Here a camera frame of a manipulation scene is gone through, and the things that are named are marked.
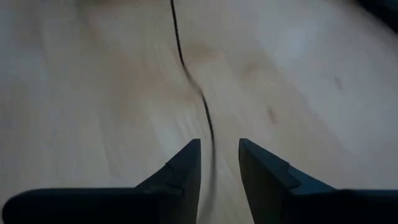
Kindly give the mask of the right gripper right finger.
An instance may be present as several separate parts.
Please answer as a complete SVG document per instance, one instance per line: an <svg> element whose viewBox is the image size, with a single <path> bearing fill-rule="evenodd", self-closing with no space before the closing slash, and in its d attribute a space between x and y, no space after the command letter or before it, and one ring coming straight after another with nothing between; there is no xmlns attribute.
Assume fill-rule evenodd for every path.
<svg viewBox="0 0 398 224"><path fill-rule="evenodd" d="M255 224L398 224L398 190L335 189L248 139L239 168Z"/></svg>

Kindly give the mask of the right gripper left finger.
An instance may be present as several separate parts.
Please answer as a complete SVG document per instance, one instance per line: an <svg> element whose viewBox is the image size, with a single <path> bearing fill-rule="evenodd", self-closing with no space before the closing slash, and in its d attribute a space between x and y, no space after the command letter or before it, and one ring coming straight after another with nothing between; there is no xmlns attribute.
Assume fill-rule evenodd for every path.
<svg viewBox="0 0 398 224"><path fill-rule="evenodd" d="M196 224L201 143L191 140L135 187L34 189L11 197L4 224Z"/></svg>

